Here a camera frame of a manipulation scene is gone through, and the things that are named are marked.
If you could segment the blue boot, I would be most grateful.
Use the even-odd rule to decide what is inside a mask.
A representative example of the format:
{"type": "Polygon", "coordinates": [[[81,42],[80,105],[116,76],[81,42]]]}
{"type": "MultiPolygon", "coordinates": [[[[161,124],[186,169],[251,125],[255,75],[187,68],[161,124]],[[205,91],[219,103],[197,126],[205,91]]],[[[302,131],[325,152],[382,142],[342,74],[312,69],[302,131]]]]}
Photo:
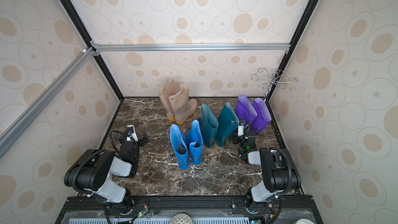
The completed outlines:
{"type": "Polygon", "coordinates": [[[187,134],[188,148],[194,166],[202,163],[203,137],[198,120],[194,120],[187,134]]]}
{"type": "Polygon", "coordinates": [[[186,144],[186,137],[176,124],[170,128],[170,141],[177,158],[178,166],[185,171],[189,168],[189,154],[186,144]]]}

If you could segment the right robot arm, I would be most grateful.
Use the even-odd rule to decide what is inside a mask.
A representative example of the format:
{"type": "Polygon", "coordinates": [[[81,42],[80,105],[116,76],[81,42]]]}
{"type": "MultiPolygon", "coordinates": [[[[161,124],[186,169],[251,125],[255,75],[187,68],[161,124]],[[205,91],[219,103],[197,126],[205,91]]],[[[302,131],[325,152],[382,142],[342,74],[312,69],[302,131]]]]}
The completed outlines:
{"type": "Polygon", "coordinates": [[[240,120],[237,134],[230,136],[239,144],[238,157],[247,164],[261,167],[262,181],[248,189],[247,206],[253,203],[270,202],[301,187],[301,177],[290,152],[280,148],[257,148],[256,132],[251,122],[240,120]]]}

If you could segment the teal boot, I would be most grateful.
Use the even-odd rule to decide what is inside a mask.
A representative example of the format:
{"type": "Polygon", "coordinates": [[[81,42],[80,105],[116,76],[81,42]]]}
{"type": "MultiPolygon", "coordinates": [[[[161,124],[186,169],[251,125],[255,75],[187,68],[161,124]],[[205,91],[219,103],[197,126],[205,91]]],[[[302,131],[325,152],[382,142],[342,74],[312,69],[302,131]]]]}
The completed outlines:
{"type": "Polygon", "coordinates": [[[206,104],[201,105],[201,117],[198,119],[204,145],[212,149],[215,145],[215,137],[218,132],[218,120],[206,104]]]}
{"type": "Polygon", "coordinates": [[[232,105],[226,102],[218,117],[218,132],[216,143],[220,148],[226,146],[226,139],[234,132],[239,125],[239,119],[236,116],[232,105]]]}

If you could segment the purple boot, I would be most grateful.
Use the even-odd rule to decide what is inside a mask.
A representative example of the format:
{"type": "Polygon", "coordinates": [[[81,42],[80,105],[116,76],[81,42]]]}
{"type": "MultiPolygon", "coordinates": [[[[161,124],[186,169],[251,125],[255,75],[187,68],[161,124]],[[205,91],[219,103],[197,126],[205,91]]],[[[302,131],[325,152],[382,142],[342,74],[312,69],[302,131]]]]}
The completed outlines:
{"type": "Polygon", "coordinates": [[[251,128],[257,133],[261,133],[272,121],[272,117],[263,99],[256,98],[253,102],[253,107],[256,110],[257,117],[252,122],[251,128]]]}
{"type": "Polygon", "coordinates": [[[246,122],[253,122],[258,115],[252,103],[244,94],[238,96],[235,114],[239,120],[246,122]]]}

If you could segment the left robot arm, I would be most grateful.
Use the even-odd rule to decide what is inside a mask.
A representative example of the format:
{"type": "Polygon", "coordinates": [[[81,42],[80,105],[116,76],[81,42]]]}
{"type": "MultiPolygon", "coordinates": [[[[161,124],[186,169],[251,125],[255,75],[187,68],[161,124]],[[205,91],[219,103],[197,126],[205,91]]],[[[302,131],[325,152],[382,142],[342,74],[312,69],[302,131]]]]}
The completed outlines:
{"type": "Polygon", "coordinates": [[[113,150],[88,149],[70,167],[64,184],[76,192],[95,197],[100,202],[131,208],[130,192],[116,184],[112,178],[133,178],[138,170],[140,147],[148,143],[146,131],[138,137],[135,127],[129,125],[124,132],[111,130],[108,134],[113,150]]]}

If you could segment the beige boot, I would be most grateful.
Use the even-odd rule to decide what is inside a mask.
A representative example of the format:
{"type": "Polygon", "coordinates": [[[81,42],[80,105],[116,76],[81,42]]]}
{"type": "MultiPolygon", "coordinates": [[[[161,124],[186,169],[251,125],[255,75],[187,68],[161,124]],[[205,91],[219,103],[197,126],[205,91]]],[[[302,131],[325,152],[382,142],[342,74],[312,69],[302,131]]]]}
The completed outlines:
{"type": "Polygon", "coordinates": [[[163,84],[163,86],[160,88],[160,91],[158,93],[158,96],[164,108],[166,109],[166,117],[170,121],[175,120],[175,115],[174,112],[172,111],[169,97],[179,92],[180,90],[179,85],[180,85],[179,82],[174,81],[172,78],[168,78],[166,82],[163,84]]]}
{"type": "Polygon", "coordinates": [[[169,96],[169,102],[176,123],[181,125],[195,112],[198,102],[196,99],[189,99],[189,86],[187,84],[179,85],[179,89],[177,93],[169,96]]]}

